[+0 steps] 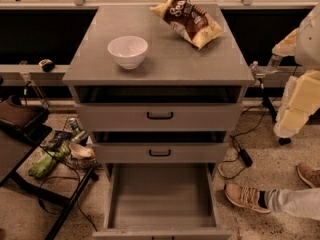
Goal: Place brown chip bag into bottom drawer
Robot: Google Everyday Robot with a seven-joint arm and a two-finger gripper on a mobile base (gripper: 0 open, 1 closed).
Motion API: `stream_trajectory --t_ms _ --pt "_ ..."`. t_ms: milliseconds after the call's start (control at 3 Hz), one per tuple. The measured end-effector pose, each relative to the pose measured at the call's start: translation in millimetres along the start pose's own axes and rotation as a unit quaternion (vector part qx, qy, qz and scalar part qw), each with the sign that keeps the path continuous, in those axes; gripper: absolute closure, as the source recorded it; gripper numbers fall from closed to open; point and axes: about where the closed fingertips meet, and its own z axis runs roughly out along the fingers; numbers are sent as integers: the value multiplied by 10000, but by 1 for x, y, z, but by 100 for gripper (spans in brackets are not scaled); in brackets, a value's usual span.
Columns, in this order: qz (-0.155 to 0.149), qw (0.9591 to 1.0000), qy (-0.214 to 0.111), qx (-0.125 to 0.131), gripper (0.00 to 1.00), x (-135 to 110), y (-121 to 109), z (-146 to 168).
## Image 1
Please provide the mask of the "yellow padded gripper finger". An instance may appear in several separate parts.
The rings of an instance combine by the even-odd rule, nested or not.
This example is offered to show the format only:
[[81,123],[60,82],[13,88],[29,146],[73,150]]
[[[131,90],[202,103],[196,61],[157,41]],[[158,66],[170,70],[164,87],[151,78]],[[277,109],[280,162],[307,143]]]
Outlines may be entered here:
[[291,138],[320,108],[320,71],[308,70],[300,77],[290,76],[278,109],[274,133]]
[[294,29],[290,32],[284,39],[273,47],[272,53],[281,57],[293,56],[296,49],[297,33],[298,29]]

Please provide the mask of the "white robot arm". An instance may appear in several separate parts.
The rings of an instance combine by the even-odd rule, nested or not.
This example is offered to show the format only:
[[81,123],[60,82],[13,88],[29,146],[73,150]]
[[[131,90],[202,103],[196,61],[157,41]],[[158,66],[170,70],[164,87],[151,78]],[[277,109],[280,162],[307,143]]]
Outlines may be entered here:
[[302,20],[272,53],[280,57],[293,56],[305,73],[290,77],[278,110],[274,133],[280,138],[291,138],[320,108],[320,4]]

